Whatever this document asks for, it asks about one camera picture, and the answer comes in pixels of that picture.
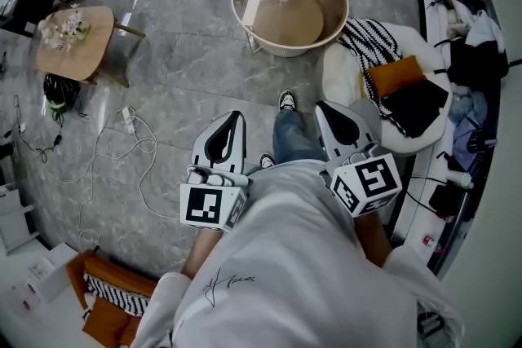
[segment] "marble floor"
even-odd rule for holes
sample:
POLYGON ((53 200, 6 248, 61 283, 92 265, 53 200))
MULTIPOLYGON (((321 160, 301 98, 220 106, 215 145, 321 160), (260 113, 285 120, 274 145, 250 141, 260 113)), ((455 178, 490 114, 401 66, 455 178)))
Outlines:
MULTIPOLYGON (((350 15, 418 27, 417 0, 349 0, 350 15)), ((145 198, 157 212, 176 216, 179 183, 189 163, 192 141, 213 118, 240 110, 247 125, 247 162, 272 147, 272 123, 281 89, 293 90, 303 115, 310 120, 315 102, 315 63, 320 51, 283 59, 260 51, 252 55, 238 29, 230 0, 78 0, 82 6, 110 6, 119 20, 131 13, 129 25, 146 33, 143 41, 118 33, 111 41, 104 67, 125 74, 124 89, 99 79, 82 85, 83 112, 65 116, 63 141, 41 163, 16 140, 12 174, 24 202, 34 203, 34 221, 51 244, 65 241, 81 249, 78 202, 90 195, 90 179, 76 185, 57 183, 78 178, 86 169, 95 139, 106 117, 128 104, 143 118, 159 142, 157 161, 144 179, 145 198)), ((15 121, 13 95, 20 98, 24 138, 34 147, 52 143, 59 127, 42 111, 43 75, 35 70, 35 41, 0 31, 0 52, 7 51, 8 70, 0 81, 0 122, 3 131, 15 121)), ((132 146, 121 117, 108 123, 98 150, 116 156, 132 146)), ((134 150, 117 162, 97 159, 92 201, 82 211, 82 228, 100 234, 100 247, 123 264, 159 276, 178 270, 195 231, 177 221, 149 213, 137 182, 150 156, 134 150)))

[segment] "fiducial marker cube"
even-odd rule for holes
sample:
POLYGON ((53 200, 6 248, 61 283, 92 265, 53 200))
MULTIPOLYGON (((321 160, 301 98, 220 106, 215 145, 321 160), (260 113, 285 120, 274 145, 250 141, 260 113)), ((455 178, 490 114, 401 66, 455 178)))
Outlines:
POLYGON ((181 184, 181 223, 200 229, 231 231, 246 203, 240 187, 181 184))
POLYGON ((368 214, 390 203, 402 190, 392 154, 335 169, 330 190, 353 216, 368 214))

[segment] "black and white striped cloth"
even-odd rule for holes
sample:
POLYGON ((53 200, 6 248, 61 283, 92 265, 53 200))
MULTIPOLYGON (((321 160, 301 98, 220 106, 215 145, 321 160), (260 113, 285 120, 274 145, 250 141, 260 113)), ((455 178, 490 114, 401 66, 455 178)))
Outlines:
POLYGON ((393 123, 402 134, 405 134, 405 130, 393 119, 392 111, 381 102, 368 73, 369 68, 402 59, 402 52, 395 38, 376 20, 349 19, 344 24, 338 42, 356 57, 363 74, 366 97, 378 109, 379 116, 393 123))
POLYGON ((89 273, 83 273, 83 279, 92 294, 121 307, 129 315, 143 316, 150 302, 148 297, 138 293, 127 292, 89 273))

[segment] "blue clothing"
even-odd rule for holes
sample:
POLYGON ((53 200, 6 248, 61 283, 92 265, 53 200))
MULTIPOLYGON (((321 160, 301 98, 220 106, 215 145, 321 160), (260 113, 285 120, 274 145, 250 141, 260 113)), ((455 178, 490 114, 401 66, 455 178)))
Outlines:
POLYGON ((279 112, 272 141, 276 164, 296 160, 327 161, 322 148, 304 135, 303 119, 295 111, 284 109, 279 112))

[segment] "shoe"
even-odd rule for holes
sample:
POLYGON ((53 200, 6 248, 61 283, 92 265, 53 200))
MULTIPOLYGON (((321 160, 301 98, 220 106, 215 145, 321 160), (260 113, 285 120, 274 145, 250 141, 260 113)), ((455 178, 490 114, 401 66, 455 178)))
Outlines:
POLYGON ((276 160, 274 160, 274 157, 272 156, 272 154, 269 154, 268 152, 261 154, 261 158, 259 158, 259 165, 261 165, 262 169, 267 169, 268 167, 273 167, 275 164, 276 164, 276 160))
POLYGON ((279 96, 279 110, 295 110, 295 96, 290 90, 285 90, 279 96))

